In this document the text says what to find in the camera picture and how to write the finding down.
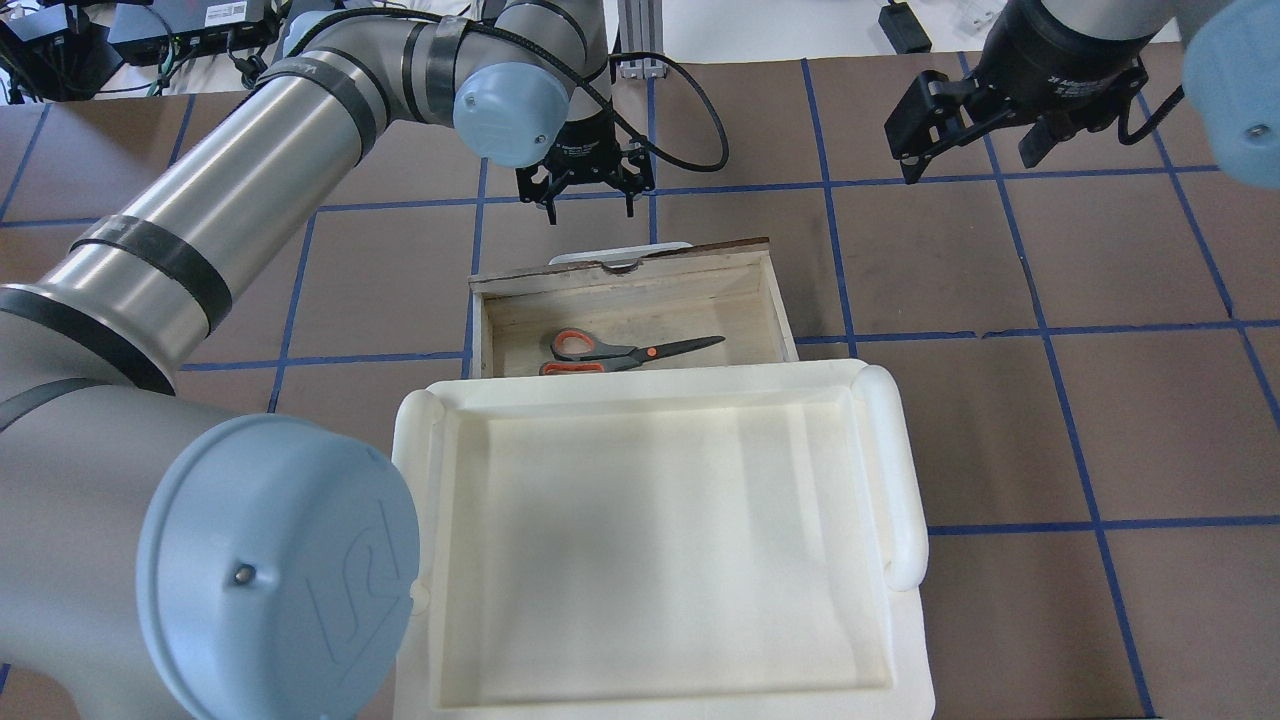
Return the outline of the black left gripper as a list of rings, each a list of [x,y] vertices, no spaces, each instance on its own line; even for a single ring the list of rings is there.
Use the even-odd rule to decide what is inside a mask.
[[[623,193],[626,217],[635,218],[636,197],[657,187],[653,161],[639,141],[618,141],[614,120],[614,114],[599,111],[566,122],[538,164],[515,172],[520,200],[541,208],[556,225],[556,199],[564,190],[607,184]]]

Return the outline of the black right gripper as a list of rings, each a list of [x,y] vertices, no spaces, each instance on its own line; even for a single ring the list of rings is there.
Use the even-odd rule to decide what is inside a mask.
[[[890,152],[914,184],[940,154],[1004,128],[1028,127],[1018,146],[1028,169],[1082,131],[1115,127],[1120,143],[1138,143],[1151,123],[1132,129],[1129,118],[1149,41],[1148,1],[1009,1],[973,70],[910,83],[884,123]]]

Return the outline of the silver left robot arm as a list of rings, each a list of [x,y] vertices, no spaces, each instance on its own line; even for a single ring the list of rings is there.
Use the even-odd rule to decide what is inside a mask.
[[[315,13],[46,275],[3,287],[3,660],[83,719],[353,719],[396,664],[419,524],[379,448],[175,375],[398,123],[538,164],[612,109],[600,1]]]

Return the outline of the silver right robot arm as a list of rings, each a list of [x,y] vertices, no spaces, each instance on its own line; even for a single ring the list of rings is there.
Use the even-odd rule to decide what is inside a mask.
[[[952,149],[1020,132],[1038,170],[1084,135],[1144,143],[1179,106],[1202,124],[1213,164],[1277,205],[1275,1],[960,1],[956,36],[980,55],[955,74],[933,67],[868,82],[861,110],[913,184]],[[937,42],[905,1],[650,1],[654,47],[680,61],[733,64],[851,56],[872,41],[900,54]]]

